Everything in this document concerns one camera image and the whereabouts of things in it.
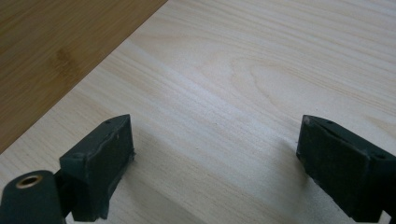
metal grommet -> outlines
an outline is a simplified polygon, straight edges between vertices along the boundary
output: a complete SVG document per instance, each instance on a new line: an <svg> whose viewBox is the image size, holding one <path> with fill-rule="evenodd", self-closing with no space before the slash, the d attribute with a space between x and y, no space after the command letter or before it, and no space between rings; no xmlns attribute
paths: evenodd
<svg viewBox="0 0 396 224"><path fill-rule="evenodd" d="M42 175L29 175L17 183L17 189L28 189L38 184L43 179Z"/></svg>

wood grain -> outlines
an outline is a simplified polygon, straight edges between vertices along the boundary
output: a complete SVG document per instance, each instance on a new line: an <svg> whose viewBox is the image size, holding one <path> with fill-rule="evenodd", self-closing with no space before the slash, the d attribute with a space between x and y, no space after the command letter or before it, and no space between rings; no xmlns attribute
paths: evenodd
<svg viewBox="0 0 396 224"><path fill-rule="evenodd" d="M165 1L1 1L0 153Z"/></svg>
<svg viewBox="0 0 396 224"><path fill-rule="evenodd" d="M301 118L396 154L395 39L391 1L170 0L0 155L0 186L128 113L98 223L354 223L296 159Z"/></svg>

light wooden board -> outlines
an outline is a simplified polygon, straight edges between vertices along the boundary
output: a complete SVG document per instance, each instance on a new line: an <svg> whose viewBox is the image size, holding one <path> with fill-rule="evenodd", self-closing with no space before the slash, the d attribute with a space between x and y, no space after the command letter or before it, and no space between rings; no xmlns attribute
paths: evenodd
<svg viewBox="0 0 396 224"><path fill-rule="evenodd" d="M301 118L396 154L395 39L391 1L170 0L0 156L0 186L131 114L98 223L354 223L296 159Z"/></svg>
<svg viewBox="0 0 396 224"><path fill-rule="evenodd" d="M0 153L165 1L0 1Z"/></svg>

black clamp jaw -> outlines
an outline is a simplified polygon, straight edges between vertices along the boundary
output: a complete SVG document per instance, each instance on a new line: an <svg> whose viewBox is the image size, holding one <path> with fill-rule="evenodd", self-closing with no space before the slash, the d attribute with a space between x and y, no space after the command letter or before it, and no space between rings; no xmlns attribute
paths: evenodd
<svg viewBox="0 0 396 224"><path fill-rule="evenodd" d="M64 224L106 219L109 200L134 159L129 115L108 119L61 158L61 170L34 171L9 182L0 223Z"/></svg>
<svg viewBox="0 0 396 224"><path fill-rule="evenodd" d="M355 221L378 222L383 210L396 218L396 157L387 151L330 120L304 115L296 154Z"/></svg>

